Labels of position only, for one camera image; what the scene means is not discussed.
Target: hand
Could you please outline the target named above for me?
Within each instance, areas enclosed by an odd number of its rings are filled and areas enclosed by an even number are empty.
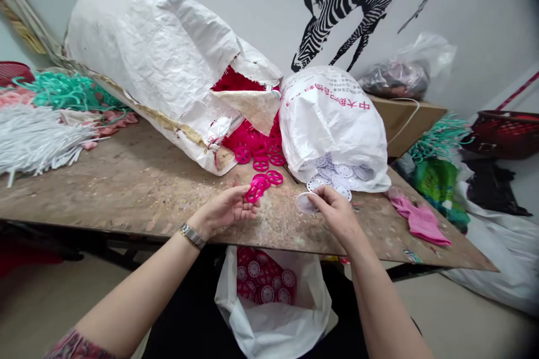
[[[309,195],[309,200],[324,215],[333,235],[349,251],[350,243],[363,233],[350,202],[329,185],[316,188],[313,192],[316,195]]]
[[[204,241],[208,241],[236,220],[256,219],[260,201],[258,200],[255,204],[246,201],[245,194],[249,188],[250,185],[243,185],[223,191],[197,210],[187,224]]]

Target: patterned sleeve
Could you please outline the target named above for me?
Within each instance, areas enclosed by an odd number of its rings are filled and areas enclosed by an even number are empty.
[[[77,331],[66,334],[43,359],[117,359]]]

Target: wristwatch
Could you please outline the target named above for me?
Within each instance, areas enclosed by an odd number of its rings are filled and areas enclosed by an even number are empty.
[[[187,223],[185,223],[179,231],[199,250],[202,250],[202,248],[204,248],[206,245],[206,242]]]

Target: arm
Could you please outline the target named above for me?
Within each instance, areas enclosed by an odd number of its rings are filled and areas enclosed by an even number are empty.
[[[309,195],[350,258],[352,280],[369,356],[432,358],[391,279],[358,224],[350,203],[329,186]]]
[[[188,221],[205,241],[235,220],[254,219],[256,206],[243,196],[249,186],[221,193],[202,206]],[[140,268],[105,296],[78,323],[84,338],[117,357],[135,352],[175,290],[197,259],[199,251],[176,232]]]

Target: wooden table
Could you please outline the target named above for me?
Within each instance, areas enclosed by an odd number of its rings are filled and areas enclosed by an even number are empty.
[[[345,255],[321,214],[303,214],[296,195],[305,192],[283,167],[284,182],[261,199],[258,219],[230,227],[213,241]],[[27,176],[0,188],[0,218],[64,228],[94,229],[137,236],[171,236],[192,213],[234,182],[248,184],[256,174],[250,164],[237,165],[216,177],[190,160],[141,119],[120,130],[91,152],[83,152],[72,167],[39,177]],[[392,169],[392,183],[405,194],[423,200]],[[357,218],[381,260],[409,263],[412,251],[426,265],[443,268],[496,270],[453,225],[433,208],[442,233],[453,243],[438,247],[413,237],[408,225],[382,194],[353,192]]]

